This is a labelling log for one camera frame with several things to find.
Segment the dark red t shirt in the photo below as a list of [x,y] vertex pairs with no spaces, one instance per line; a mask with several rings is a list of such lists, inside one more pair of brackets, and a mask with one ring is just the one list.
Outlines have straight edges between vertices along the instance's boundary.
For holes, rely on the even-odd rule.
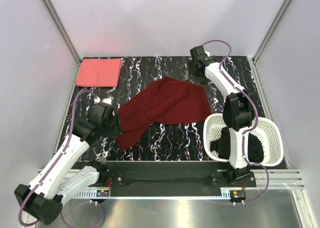
[[115,139],[121,152],[137,144],[153,123],[197,123],[212,114],[202,86],[170,77],[153,81],[117,112],[123,135]]

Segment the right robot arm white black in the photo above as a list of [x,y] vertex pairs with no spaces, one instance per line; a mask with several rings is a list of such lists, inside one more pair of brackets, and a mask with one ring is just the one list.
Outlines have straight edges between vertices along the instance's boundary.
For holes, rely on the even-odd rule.
[[225,98],[223,121],[229,129],[230,156],[226,178],[232,186],[239,186],[250,174],[248,159],[249,132],[258,124],[258,111],[245,88],[238,84],[222,67],[223,62],[210,56],[202,45],[190,50],[189,74],[207,78],[215,84]]

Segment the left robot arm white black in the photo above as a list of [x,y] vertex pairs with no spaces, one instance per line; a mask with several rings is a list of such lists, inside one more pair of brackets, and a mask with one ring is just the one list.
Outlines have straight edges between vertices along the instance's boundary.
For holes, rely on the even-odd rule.
[[26,212],[42,222],[51,224],[62,212],[63,206],[90,185],[103,186],[111,179],[104,158],[89,161],[78,173],[66,179],[78,158],[102,135],[122,134],[119,117],[110,99],[98,102],[87,118],[79,117],[70,124],[71,133],[45,168],[29,184],[19,184],[14,195],[20,206],[19,223]]

